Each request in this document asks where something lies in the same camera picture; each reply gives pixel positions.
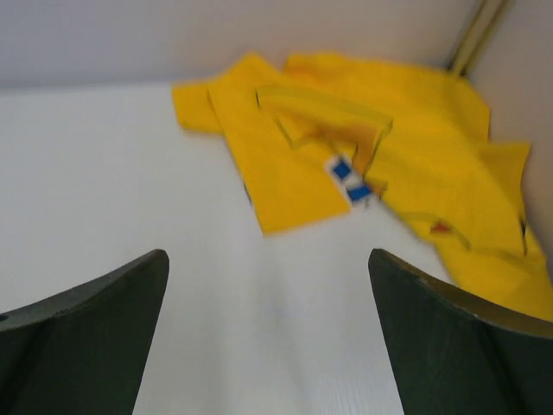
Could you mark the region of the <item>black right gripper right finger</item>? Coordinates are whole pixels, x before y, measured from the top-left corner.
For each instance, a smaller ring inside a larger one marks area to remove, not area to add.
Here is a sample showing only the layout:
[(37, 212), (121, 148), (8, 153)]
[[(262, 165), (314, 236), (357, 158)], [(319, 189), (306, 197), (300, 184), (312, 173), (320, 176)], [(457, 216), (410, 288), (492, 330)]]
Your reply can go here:
[(550, 414), (552, 324), (445, 283), (384, 249), (372, 293), (406, 414)]

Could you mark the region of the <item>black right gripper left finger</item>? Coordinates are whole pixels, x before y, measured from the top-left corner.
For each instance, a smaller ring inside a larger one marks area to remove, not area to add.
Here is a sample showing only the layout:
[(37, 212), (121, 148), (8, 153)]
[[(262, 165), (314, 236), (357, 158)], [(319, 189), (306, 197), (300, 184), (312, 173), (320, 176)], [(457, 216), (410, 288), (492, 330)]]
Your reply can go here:
[(156, 249), (1, 315), (3, 414), (131, 414), (169, 275)]

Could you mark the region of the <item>yellow printed cloth placemat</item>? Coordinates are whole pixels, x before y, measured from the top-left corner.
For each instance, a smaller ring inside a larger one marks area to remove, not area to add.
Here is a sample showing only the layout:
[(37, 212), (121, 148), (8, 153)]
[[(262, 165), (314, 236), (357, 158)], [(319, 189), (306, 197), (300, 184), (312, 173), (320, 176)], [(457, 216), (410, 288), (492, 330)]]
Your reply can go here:
[(463, 290), (545, 321), (552, 284), (527, 225), (530, 146), (489, 138), (490, 110), (451, 73), (337, 54), (248, 54), (172, 88), (180, 127), (225, 139), (262, 231), (382, 201)]

